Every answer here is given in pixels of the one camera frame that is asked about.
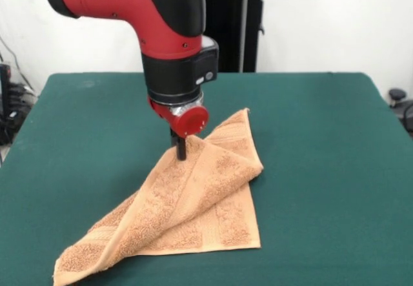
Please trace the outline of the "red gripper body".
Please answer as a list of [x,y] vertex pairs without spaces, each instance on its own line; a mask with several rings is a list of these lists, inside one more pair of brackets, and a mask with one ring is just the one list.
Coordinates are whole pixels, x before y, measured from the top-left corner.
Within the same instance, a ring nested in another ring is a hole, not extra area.
[[200,133],[209,120],[208,110],[203,106],[203,96],[184,105],[161,105],[148,99],[154,112],[168,122],[179,137],[185,138]]

